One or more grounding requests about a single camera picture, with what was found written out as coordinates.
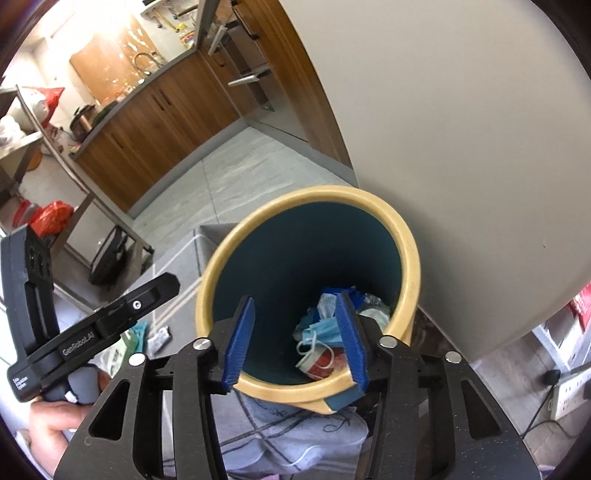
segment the black handheld device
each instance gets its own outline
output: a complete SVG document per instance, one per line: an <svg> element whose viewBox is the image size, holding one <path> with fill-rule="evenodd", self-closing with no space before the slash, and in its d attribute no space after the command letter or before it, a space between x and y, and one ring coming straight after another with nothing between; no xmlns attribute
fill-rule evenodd
<svg viewBox="0 0 591 480"><path fill-rule="evenodd" d="M164 273L60 333L49 248L25 225L0 241L0 256L4 301L17 351L8 380L22 402L42 395L47 401L93 403L99 393L96 370L81 367L139 319L178 295L180 288L174 275Z"/></svg>

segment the faucet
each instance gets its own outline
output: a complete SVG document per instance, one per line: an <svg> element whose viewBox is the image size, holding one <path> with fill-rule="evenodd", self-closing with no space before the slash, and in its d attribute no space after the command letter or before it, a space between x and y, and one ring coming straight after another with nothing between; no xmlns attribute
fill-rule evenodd
<svg viewBox="0 0 591 480"><path fill-rule="evenodd" d="M139 52L139 53L138 53L138 54L137 54L137 55L134 57L134 59L133 59L133 61L132 61L132 62L133 62L133 64L134 64L134 67L135 67L136 69L138 69L140 72L142 72L143 74L146 74L146 75L151 75L151 74L152 74L152 72L149 72L148 70L142 70L141 68L139 68L139 67L138 67L137 60L138 60L138 57L141 57L141 56L143 55L143 56L145 56L145 57L148 57L150 60L152 60L152 61L153 61L153 62L154 62L154 63L155 63L157 66L158 66L158 68L160 68L160 67L162 67L162 64L161 64L161 63L160 63L158 60L156 60L156 59L154 58L154 56L153 56L153 55L154 55L155 53L156 53L156 52L154 52L154 51L153 51L153 52L152 52L152 55L150 55L149 53L146 53L146 52L144 52L144 51L141 51L141 52Z"/></svg>

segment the power strip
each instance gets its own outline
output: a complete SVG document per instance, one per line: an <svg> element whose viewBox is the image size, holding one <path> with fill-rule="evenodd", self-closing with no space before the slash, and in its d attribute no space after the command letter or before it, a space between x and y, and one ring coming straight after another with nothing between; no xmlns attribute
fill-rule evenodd
<svg viewBox="0 0 591 480"><path fill-rule="evenodd" d="M591 369L581 372L554 389L554 395L549 406L552 420L561 419L587 401L583 398L583 393L585 383L589 380L591 380Z"/></svg>

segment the red bag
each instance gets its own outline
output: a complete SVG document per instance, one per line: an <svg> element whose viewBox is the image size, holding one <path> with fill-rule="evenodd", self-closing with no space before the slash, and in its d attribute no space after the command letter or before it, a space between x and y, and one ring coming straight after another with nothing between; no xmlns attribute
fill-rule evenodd
<svg viewBox="0 0 591 480"><path fill-rule="evenodd" d="M581 328L585 331L591 319L591 283L569 302L569 307L579 317Z"/></svg>
<svg viewBox="0 0 591 480"><path fill-rule="evenodd" d="M58 235L66 227L73 213L72 205L56 200L31 219L29 225L39 237Z"/></svg>
<svg viewBox="0 0 591 480"><path fill-rule="evenodd" d="M49 110L45 120L41 122L41 126L45 128L49 124L49 120L56 111L57 105L60 103L61 94L64 93L64 87L54 87L54 88L44 88L44 87L24 87L30 88L32 90L37 90L38 92L45 95L45 101L47 102L47 109Z"/></svg>

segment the orange bag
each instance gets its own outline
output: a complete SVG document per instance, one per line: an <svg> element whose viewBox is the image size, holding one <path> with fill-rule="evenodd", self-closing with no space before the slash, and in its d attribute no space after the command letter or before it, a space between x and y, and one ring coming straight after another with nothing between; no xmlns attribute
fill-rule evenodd
<svg viewBox="0 0 591 480"><path fill-rule="evenodd" d="M47 205L39 215L35 215L29 225L39 237L58 235L66 227L73 213L72 205L56 200Z"/></svg>

